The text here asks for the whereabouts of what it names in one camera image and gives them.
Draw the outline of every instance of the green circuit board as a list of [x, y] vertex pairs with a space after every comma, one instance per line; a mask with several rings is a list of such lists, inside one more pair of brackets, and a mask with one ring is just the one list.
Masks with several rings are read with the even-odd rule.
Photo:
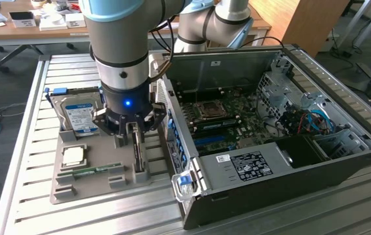
[[254, 93], [232, 89], [220, 99], [182, 104], [200, 156], [260, 145], [278, 135], [268, 132], [255, 102]]

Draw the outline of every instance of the motherboard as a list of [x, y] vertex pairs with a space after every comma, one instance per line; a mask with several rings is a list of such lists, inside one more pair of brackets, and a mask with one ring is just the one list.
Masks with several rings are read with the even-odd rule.
[[260, 145], [279, 130], [266, 128], [255, 88], [230, 88], [180, 95], [182, 110], [200, 156]]

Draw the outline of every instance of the robotic arm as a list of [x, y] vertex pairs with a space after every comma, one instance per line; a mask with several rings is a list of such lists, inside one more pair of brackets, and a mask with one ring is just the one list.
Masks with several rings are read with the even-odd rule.
[[103, 131], [126, 137], [128, 124], [136, 123], [144, 133], [167, 115], [164, 104], [150, 101], [148, 32], [182, 12], [176, 52], [206, 50], [206, 40], [238, 49], [252, 25], [247, 3], [223, 0], [214, 7], [214, 0], [79, 1], [106, 99], [106, 108], [94, 113]]

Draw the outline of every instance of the metal grating surface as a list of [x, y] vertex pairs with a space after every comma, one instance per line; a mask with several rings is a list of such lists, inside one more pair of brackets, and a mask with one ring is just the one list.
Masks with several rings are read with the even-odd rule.
[[[294, 53], [311, 63], [302, 53]], [[59, 121], [43, 93], [38, 91], [43, 91], [44, 87], [95, 86], [98, 72], [91, 62], [88, 55], [83, 54], [52, 56], [50, 62], [39, 63], [34, 79], [39, 86], [34, 85], [34, 103], [27, 109], [32, 112], [24, 115], [27, 123], [22, 125], [0, 199], [0, 234], [371, 235], [371, 166], [336, 187], [192, 231], [182, 230], [180, 212], [167, 173], [156, 174], [154, 183], [147, 187], [51, 205], [48, 193]], [[367, 111], [356, 97], [348, 93], [346, 97], [354, 100], [352, 106], [359, 112]], [[148, 137], [146, 145], [151, 150], [148, 154], [158, 158], [159, 140]]]

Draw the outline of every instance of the wooden cabinet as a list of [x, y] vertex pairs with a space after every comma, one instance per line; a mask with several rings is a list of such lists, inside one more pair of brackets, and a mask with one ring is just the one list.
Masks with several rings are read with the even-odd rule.
[[[272, 28], [267, 36], [284, 44], [298, 44], [311, 56], [318, 54], [350, 0], [250, 0]], [[266, 39], [264, 45], [276, 45]]]

